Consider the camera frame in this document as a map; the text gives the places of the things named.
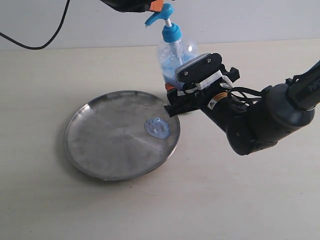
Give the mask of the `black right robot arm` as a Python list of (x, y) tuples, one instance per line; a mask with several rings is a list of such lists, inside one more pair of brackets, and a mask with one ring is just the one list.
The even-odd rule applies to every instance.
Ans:
[(238, 69), (226, 69), (219, 54), (189, 62), (176, 73), (182, 88), (165, 88), (167, 113), (200, 110), (225, 134), (241, 156), (275, 146), (279, 140), (311, 123), (320, 102), (320, 66), (257, 91), (234, 87)]

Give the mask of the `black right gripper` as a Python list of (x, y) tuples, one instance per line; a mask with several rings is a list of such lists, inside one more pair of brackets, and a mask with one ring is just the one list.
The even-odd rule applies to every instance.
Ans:
[(215, 75), (211, 76), (215, 81), (203, 90), (197, 90), (194, 84), (188, 85), (185, 90), (178, 90), (166, 83), (165, 89), (169, 104), (165, 105), (164, 109), (168, 115), (174, 117), (200, 110), (215, 94), (224, 93), (233, 88), (233, 83), (240, 78), (237, 68), (231, 67), (230, 70), (226, 70), (224, 64), (220, 65), (216, 74), (221, 74), (220, 78), (216, 79)]

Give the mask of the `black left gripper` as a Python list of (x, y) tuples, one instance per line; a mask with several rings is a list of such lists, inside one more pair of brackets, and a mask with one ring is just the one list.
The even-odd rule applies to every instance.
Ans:
[(161, 12), (164, 0), (100, 0), (121, 13)]

